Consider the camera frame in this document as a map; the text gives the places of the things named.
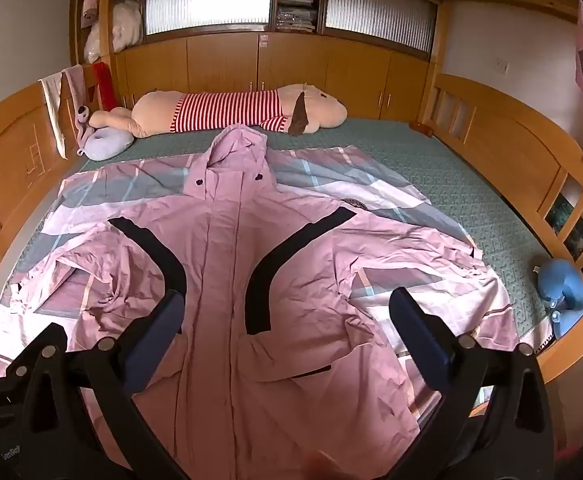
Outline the pink hooded jacket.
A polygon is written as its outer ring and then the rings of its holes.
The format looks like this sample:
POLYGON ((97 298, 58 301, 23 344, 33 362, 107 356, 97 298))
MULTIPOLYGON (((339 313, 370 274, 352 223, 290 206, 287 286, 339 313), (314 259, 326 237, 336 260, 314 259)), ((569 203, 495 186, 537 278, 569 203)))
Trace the pink hooded jacket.
POLYGON ((392 290, 497 350, 518 341, 511 302, 473 244, 281 185, 274 158, 264 134, 228 128, 180 164, 176 192, 58 216, 75 236, 12 303, 75 313, 73 349, 121 334, 172 285, 137 228, 168 249, 186 292, 183 324, 134 398, 174 460, 196 479, 297 479, 322 451, 377 478, 428 401, 390 322, 392 290))

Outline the blue plush toy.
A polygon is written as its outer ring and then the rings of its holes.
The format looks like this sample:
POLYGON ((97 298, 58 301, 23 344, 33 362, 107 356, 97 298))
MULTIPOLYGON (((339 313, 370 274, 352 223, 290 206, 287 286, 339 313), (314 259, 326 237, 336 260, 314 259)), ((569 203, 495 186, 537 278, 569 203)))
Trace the blue plush toy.
POLYGON ((554 337, 561 339, 583 317, 583 277, 569 261, 552 259, 537 272, 537 289, 549 304, 554 337))

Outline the wooden left bed board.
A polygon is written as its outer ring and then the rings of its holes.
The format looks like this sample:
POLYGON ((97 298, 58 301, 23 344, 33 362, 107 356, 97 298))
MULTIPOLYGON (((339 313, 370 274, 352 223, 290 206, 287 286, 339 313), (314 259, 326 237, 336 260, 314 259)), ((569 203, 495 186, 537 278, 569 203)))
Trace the wooden left bed board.
POLYGON ((0 263, 34 209, 78 161, 74 106, 66 80, 61 84, 58 120, 64 155, 58 152, 38 82, 0 102, 0 263))

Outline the green bed mattress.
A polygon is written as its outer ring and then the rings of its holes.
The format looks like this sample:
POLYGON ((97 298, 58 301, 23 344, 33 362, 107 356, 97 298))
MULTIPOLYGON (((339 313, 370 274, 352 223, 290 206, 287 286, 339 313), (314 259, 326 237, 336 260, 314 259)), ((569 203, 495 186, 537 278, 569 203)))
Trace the green bed mattress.
POLYGON ((545 315, 532 268, 547 252, 511 207, 465 162, 436 139, 403 122, 348 119, 342 126, 309 136, 271 133, 274 150, 345 148, 353 145, 401 174, 438 210, 465 228, 499 274, 511 298, 517 330, 524 335, 545 315))

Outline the light blue neck pillow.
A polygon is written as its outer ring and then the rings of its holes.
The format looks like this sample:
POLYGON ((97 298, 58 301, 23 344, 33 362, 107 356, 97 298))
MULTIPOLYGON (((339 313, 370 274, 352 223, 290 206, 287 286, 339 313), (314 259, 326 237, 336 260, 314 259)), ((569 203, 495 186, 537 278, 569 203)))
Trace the light blue neck pillow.
POLYGON ((95 162, 118 156, 127 150, 135 138, 128 131, 105 127, 96 129, 85 141, 84 155, 95 162))

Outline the small brown wooden object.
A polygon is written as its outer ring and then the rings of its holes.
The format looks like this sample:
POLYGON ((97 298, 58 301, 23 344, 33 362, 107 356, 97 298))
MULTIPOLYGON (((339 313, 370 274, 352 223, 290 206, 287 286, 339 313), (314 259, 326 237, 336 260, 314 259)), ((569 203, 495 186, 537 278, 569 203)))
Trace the small brown wooden object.
POLYGON ((433 136, 433 128, 423 124, 422 122, 410 122, 409 126, 413 131, 419 132, 423 136, 427 136, 427 138, 431 138, 433 136))

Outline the pink plush toy hanging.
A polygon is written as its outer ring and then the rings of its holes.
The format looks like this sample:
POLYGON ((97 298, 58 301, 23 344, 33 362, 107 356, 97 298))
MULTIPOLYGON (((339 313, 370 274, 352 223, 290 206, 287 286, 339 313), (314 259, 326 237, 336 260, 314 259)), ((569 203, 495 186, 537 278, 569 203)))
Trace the pink plush toy hanging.
POLYGON ((80 156, 90 156, 88 154, 88 141, 95 133, 95 129, 90 126, 90 107, 86 104, 86 85, 84 70, 81 65, 75 65, 62 71, 67 78, 69 91, 71 94, 73 112, 73 131, 78 154, 80 156))

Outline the red cloth on headboard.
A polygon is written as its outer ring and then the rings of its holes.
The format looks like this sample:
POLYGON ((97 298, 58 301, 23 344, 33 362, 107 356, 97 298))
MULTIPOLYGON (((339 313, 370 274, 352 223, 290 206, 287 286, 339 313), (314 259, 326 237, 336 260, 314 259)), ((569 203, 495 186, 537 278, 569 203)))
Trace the red cloth on headboard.
POLYGON ((100 107, 106 112, 110 112, 119 106, 110 68, 104 62, 97 62, 93 64, 93 71, 99 90, 100 107))

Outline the white towel on headboard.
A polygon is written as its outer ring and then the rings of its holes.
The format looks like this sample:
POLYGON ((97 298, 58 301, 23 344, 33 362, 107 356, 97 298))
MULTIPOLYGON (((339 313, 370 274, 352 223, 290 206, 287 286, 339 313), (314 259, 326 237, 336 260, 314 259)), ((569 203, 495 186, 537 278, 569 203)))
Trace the white towel on headboard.
POLYGON ((40 79, 48 120, 54 134, 56 149, 62 159, 67 159, 66 139, 60 128, 59 110, 61 103, 62 73, 40 79))

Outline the large plush dog striped shirt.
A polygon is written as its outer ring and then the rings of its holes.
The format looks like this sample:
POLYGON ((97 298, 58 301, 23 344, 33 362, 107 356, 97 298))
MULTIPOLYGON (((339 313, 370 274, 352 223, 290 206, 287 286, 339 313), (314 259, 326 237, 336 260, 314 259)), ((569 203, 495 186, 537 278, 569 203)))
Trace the large plush dog striped shirt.
POLYGON ((259 127, 290 136, 337 128, 348 117, 346 107, 312 84, 288 84, 274 90, 246 92, 151 91, 128 110, 98 110, 94 128, 112 127, 135 138, 162 133, 259 127))

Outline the white plush on shelf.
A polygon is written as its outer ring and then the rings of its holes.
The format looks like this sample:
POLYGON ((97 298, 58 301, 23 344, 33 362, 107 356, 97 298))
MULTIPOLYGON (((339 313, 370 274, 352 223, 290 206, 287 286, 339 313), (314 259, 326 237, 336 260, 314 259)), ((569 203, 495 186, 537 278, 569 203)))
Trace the white plush on shelf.
MULTIPOLYGON (((123 0, 113 7, 112 46, 114 53, 136 46, 142 39, 142 13, 138 0, 123 0)), ((99 23, 90 28, 84 56, 90 64, 100 59, 99 23)))

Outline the wooden cabinet wall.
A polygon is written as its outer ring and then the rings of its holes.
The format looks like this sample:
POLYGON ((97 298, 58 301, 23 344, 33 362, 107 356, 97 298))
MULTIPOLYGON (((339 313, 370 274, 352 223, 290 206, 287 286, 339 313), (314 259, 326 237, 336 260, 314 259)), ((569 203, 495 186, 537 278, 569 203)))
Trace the wooden cabinet wall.
POLYGON ((429 63, 400 51, 337 37, 229 32, 180 37, 116 55, 123 103, 152 90, 221 92, 313 84, 352 118, 413 122, 429 63))

